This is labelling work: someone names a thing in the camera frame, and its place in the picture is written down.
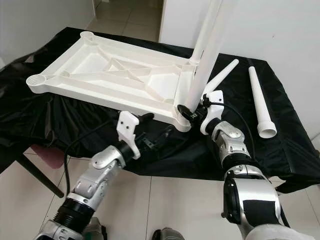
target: table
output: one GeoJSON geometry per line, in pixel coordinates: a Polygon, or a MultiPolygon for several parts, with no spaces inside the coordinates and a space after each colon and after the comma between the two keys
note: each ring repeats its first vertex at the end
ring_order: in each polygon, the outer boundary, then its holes
{"type": "MultiPolygon", "coordinates": [[[[80,37],[83,30],[67,27],[38,51],[21,57],[0,71],[0,173],[20,159],[32,144],[57,147],[64,151],[79,136],[109,121],[109,124],[82,139],[69,152],[73,157],[92,157],[118,135],[118,111],[53,93],[34,94],[26,85],[30,75],[42,72],[80,37]]],[[[125,36],[94,33],[140,47],[189,58],[192,49],[155,43],[125,36]]],[[[319,153],[314,149],[281,82],[264,60],[220,54],[210,78],[219,73],[234,58],[238,66],[217,89],[223,90],[224,101],[237,108],[253,134],[256,159],[267,176],[279,176],[286,182],[277,188],[290,193],[320,183],[319,153]],[[277,128],[277,135],[262,139],[257,132],[257,117],[250,86],[248,67],[254,65],[261,88],[277,128]]],[[[233,112],[225,109],[222,119],[241,129],[245,126],[233,112]]],[[[149,139],[155,139],[168,127],[153,120],[140,126],[149,139]]],[[[246,137],[249,152],[250,140],[246,137]]],[[[146,151],[139,160],[131,161],[126,169],[139,175],[222,180],[224,172],[217,150],[198,129],[187,133],[175,130],[157,151],[146,151]]]]}

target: white wall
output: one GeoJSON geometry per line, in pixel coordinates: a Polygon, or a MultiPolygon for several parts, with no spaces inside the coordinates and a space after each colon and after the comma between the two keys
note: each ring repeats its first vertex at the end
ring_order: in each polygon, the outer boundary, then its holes
{"type": "Polygon", "coordinates": [[[65,27],[85,29],[93,17],[93,0],[0,0],[0,56],[9,63],[65,27]]]}
{"type": "MultiPolygon", "coordinates": [[[[166,0],[160,42],[193,48],[209,2],[166,0]]],[[[319,25],[319,0],[239,0],[220,51],[268,61],[311,138],[320,132],[319,25]]]]}

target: white plastic stool frame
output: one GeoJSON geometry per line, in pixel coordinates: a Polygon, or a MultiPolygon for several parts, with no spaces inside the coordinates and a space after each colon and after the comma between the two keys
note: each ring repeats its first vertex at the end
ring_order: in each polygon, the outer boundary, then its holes
{"type": "Polygon", "coordinates": [[[154,119],[187,132],[190,123],[177,105],[191,111],[198,106],[235,4],[236,0],[212,1],[190,59],[84,31],[26,83],[37,94],[51,92],[136,115],[154,113],[154,119]]]}

